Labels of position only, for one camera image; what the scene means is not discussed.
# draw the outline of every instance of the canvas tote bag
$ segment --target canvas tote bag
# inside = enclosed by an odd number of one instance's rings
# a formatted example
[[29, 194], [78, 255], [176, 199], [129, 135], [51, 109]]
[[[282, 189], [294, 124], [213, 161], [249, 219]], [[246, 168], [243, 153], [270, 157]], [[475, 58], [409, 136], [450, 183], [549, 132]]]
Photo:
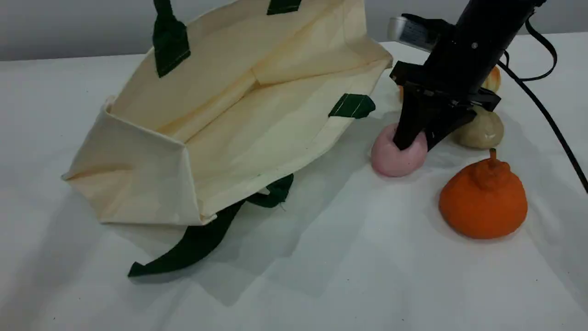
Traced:
[[245, 201], [284, 201], [292, 173], [375, 109], [392, 61], [363, 0], [237, 0], [188, 26], [154, 2], [153, 49], [63, 176], [102, 223], [188, 226], [130, 276], [200, 260]]

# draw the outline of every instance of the gray wall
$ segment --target gray wall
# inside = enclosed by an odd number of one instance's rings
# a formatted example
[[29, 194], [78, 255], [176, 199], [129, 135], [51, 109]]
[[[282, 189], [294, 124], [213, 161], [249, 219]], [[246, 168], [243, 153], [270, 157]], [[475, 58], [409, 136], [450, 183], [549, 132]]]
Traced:
[[[229, 2], [172, 0], [184, 22]], [[384, 41], [402, 12], [455, 23], [467, 2], [366, 0], [368, 30]], [[0, 0], [0, 60], [143, 53], [154, 20], [152, 0]], [[588, 0], [547, 0], [532, 21], [542, 33], [588, 31]]]

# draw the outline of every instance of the green fabric tab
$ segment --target green fabric tab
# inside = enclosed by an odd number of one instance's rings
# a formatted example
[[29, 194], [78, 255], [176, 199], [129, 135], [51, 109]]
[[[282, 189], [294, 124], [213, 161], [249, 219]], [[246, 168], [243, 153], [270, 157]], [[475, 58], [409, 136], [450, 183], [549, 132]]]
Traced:
[[205, 226], [189, 226], [169, 252], [146, 265], [133, 263], [128, 277], [174, 272], [202, 260], [221, 243], [243, 203], [244, 200], [219, 211], [216, 220]]
[[286, 176], [268, 185], [269, 194], [256, 193], [216, 214], [216, 220], [205, 226], [189, 226], [182, 239], [161, 257], [142, 265], [135, 262], [128, 277], [148, 276], [174, 272], [189, 267], [210, 254], [222, 241], [230, 224], [245, 201], [262, 207], [275, 207], [286, 200], [293, 175]]
[[186, 25], [175, 18], [169, 1], [153, 0], [157, 10], [153, 28], [153, 48], [159, 77], [170, 73], [190, 56]]
[[301, 1], [302, 0], [271, 0], [268, 7], [268, 15], [298, 11]]
[[376, 104], [368, 95], [343, 94], [329, 116], [364, 118], [376, 109]]
[[247, 201], [260, 207], [274, 208], [286, 201], [290, 187], [294, 181], [294, 175], [288, 175], [268, 185], [269, 194], [255, 193], [247, 198]]

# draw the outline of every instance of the black cable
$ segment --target black cable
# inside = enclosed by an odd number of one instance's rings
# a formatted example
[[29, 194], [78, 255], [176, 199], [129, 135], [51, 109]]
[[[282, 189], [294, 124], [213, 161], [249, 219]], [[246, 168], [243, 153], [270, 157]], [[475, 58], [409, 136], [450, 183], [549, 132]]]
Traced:
[[586, 193], [588, 193], [588, 180], [586, 179], [586, 175], [584, 175], [584, 171], [582, 171], [582, 168], [580, 167], [580, 164], [576, 160], [576, 157], [574, 156], [572, 149], [567, 144], [566, 139], [563, 137], [562, 132], [559, 131], [557, 124], [555, 123], [555, 121], [553, 120], [553, 118], [551, 117], [551, 115], [549, 114], [547, 109], [545, 109], [545, 106], [541, 103], [541, 101], [539, 101], [539, 99], [533, 93], [533, 91], [531, 91], [529, 89], [529, 87], [527, 87], [527, 85], [525, 85], [523, 80], [521, 80], [512, 70], [510, 70], [509, 67], [507, 67], [502, 62], [498, 62], [498, 66], [500, 68], [502, 68], [502, 70], [504, 70], [512, 79], [514, 79], [514, 81], [517, 82], [517, 84], [523, 89], [523, 91], [525, 91], [525, 93], [527, 93], [529, 95], [529, 97], [533, 100], [533, 102], [535, 102], [535, 104], [537, 105], [537, 107], [539, 108], [539, 110], [541, 111], [543, 116], [545, 116], [545, 119], [547, 120], [547, 122], [551, 126], [557, 139], [559, 140], [560, 144], [562, 145], [563, 150], [566, 152], [567, 157], [570, 159], [570, 162], [572, 163], [572, 167], [574, 167], [574, 170], [576, 170], [576, 174], [580, 178], [580, 181], [582, 182], [582, 186], [584, 186]]
[[508, 67], [510, 65], [510, 54], [505, 51], [505, 58], [506, 58], [506, 66]]
[[529, 34], [531, 36], [533, 36], [535, 39], [537, 39], [537, 41], [539, 41], [551, 53], [551, 55], [553, 57], [553, 66], [551, 67], [551, 69], [549, 69], [548, 72], [544, 73], [541, 76], [532, 77], [532, 78], [522, 78], [521, 81], [523, 81], [523, 82], [538, 81], [538, 80], [541, 80], [541, 79], [549, 76], [553, 72], [553, 70], [555, 69], [555, 66], [557, 64], [557, 52], [555, 50], [555, 47], [551, 44], [551, 42], [549, 42], [549, 40], [547, 40], [544, 36], [542, 36], [539, 32], [537, 32], [537, 30], [535, 30], [533, 28], [533, 26], [531, 25], [531, 22], [529, 21], [530, 19], [531, 19], [531, 17], [529, 17], [527, 19], [527, 21], [524, 23], [524, 25], [527, 28], [527, 31], [529, 32]]

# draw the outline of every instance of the white table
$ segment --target white table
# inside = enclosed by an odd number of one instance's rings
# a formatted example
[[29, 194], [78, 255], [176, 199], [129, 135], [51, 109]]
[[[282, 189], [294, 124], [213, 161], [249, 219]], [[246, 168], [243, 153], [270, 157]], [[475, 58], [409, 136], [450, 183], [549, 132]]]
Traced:
[[[529, 86], [588, 171], [588, 33], [548, 37], [560, 62]], [[386, 47], [404, 61], [427, 56]], [[550, 67], [529, 36], [509, 51], [521, 77]], [[539, 110], [506, 75], [499, 157], [530, 204], [514, 236], [464, 239], [437, 210], [447, 180], [485, 152], [446, 141], [407, 178], [373, 173], [371, 143], [400, 109], [384, 76], [378, 110], [296, 173], [283, 209], [244, 207], [219, 248], [181, 277], [129, 281], [132, 262], [150, 261], [181, 232], [149, 240], [99, 225], [59, 176], [141, 58], [0, 62], [1, 330], [588, 329], [588, 197]]]

